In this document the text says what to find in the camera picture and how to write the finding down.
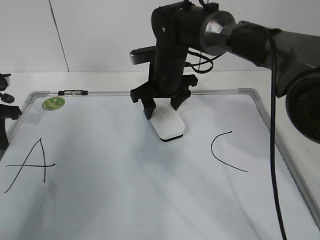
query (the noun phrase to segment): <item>wire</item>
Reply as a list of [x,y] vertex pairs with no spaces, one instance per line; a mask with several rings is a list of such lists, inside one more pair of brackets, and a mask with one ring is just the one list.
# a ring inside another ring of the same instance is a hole
[[194,67],[196,67],[196,66],[199,66],[199,65],[203,65],[203,64],[207,64],[207,63],[210,63],[210,62],[213,62],[214,60],[216,60],[216,59],[218,59],[218,58],[220,58],[222,55],[224,55],[226,52],[224,52],[224,53],[221,53],[220,55],[217,55],[217,56],[215,56],[215,57],[213,57],[213,58],[211,58],[211,59],[209,59],[209,60],[207,60],[207,61],[202,61],[201,63],[194,63],[194,64],[192,64]]
[[204,0],[199,0],[199,3],[201,4],[202,7],[206,7],[207,4],[209,3],[209,0],[207,1],[207,3],[205,4]]
[[[220,58],[223,54],[225,54],[225,52],[220,54],[220,55],[218,55],[218,56],[215,56],[214,58],[211,58],[211,59],[208,58],[205,55],[202,55],[200,53],[197,53],[197,52],[194,52],[194,51],[190,51],[190,50],[188,51],[188,54],[190,54],[192,56],[199,57],[199,58],[204,59],[206,61],[203,61],[203,62],[200,62],[200,63],[195,63],[195,64],[191,64],[190,62],[186,62],[184,67],[185,68],[189,68],[189,67],[192,68],[193,71],[195,71],[197,74],[206,74],[206,73],[210,72],[214,68],[214,62],[213,61],[218,59],[218,58]],[[203,64],[207,64],[207,63],[210,63],[211,66],[206,70],[199,70],[199,69],[195,68],[196,66],[200,66],[200,65],[203,65]]]
[[200,57],[199,57],[199,65],[198,65],[198,71],[200,71],[200,63],[201,63],[201,58],[202,57],[202,51],[200,51]]
[[277,56],[276,56],[276,43],[273,39],[272,33],[263,28],[270,44],[271,55],[271,115],[270,115],[270,168],[271,168],[271,181],[273,189],[274,204],[276,209],[276,215],[279,222],[279,227],[283,240],[287,240],[286,230],[281,214],[281,208],[279,203],[279,194],[276,177],[276,88],[277,88]]

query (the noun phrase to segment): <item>black robotic arm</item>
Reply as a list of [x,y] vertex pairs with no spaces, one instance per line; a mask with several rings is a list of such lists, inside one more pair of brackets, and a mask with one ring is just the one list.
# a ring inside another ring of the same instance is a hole
[[268,31],[276,45],[276,96],[286,95],[286,109],[294,126],[320,143],[320,37],[240,21],[219,10],[217,3],[198,7],[185,0],[155,9],[152,30],[156,46],[133,50],[133,64],[150,62],[149,79],[131,91],[132,101],[142,100],[148,119],[156,107],[154,98],[171,98],[178,109],[190,97],[194,75],[183,75],[189,48],[212,56],[229,52],[271,69]]

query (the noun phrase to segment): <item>round sticker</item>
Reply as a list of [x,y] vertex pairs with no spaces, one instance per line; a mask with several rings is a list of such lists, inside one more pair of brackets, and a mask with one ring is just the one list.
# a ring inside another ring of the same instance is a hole
[[65,99],[60,96],[51,97],[42,103],[44,110],[53,111],[62,108],[65,105]]

